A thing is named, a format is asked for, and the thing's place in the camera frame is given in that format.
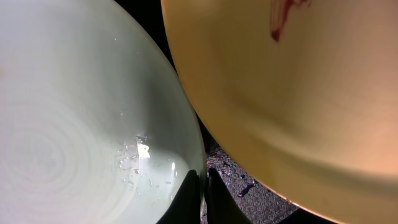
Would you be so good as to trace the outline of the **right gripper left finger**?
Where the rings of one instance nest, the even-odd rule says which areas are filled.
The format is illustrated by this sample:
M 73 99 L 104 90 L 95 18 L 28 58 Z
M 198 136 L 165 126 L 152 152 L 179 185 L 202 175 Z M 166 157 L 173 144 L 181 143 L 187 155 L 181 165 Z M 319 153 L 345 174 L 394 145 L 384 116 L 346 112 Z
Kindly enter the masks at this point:
M 195 170 L 190 170 L 157 224 L 200 224 L 200 209 L 199 176 Z

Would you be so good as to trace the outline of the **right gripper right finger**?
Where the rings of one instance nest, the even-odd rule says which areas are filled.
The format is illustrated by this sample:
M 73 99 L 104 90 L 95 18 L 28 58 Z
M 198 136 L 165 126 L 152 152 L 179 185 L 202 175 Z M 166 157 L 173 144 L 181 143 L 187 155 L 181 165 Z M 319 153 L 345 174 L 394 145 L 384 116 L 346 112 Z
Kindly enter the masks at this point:
M 205 186 L 208 224 L 251 224 L 215 168 L 208 169 Z

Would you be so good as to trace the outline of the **light blue plate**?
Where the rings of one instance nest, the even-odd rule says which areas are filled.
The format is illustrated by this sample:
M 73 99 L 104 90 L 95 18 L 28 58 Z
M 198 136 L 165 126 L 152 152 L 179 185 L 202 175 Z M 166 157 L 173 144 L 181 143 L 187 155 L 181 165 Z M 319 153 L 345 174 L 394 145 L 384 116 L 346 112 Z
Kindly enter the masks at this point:
M 190 172 L 195 113 L 150 35 L 109 0 L 1 0 L 1 222 L 156 223 Z

